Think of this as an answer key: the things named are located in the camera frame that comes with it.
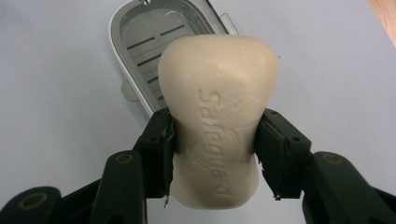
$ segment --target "gray plastic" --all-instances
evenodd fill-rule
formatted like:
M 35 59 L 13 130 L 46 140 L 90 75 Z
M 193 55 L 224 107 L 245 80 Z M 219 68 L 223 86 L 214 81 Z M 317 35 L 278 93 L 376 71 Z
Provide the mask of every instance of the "gray plastic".
M 157 77 L 166 46 L 183 36 L 206 34 L 228 34 L 206 0 L 152 0 L 147 6 L 134 0 L 116 12 L 111 39 L 149 114 L 166 107 Z

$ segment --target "white background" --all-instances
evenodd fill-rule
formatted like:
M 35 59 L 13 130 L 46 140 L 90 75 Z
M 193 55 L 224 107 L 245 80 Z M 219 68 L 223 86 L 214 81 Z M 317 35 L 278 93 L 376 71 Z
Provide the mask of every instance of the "white background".
M 125 1 L 0 1 L 0 207 L 53 186 L 66 195 L 131 149 L 149 117 L 127 102 L 107 26 Z M 366 1 L 220 1 L 241 35 L 279 57 L 268 107 L 313 142 L 349 158 L 396 194 L 396 49 Z M 304 223 L 301 200 L 275 202 L 265 182 L 246 205 L 192 210 L 148 200 L 149 223 Z

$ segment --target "soap bar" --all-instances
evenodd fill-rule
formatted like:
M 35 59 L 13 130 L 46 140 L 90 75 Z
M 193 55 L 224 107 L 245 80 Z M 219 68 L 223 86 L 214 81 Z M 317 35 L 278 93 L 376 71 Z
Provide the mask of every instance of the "soap bar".
M 197 35 L 170 44 L 158 69 L 177 134 L 171 194 L 198 209 L 246 203 L 259 183 L 253 141 L 275 54 L 254 37 Z

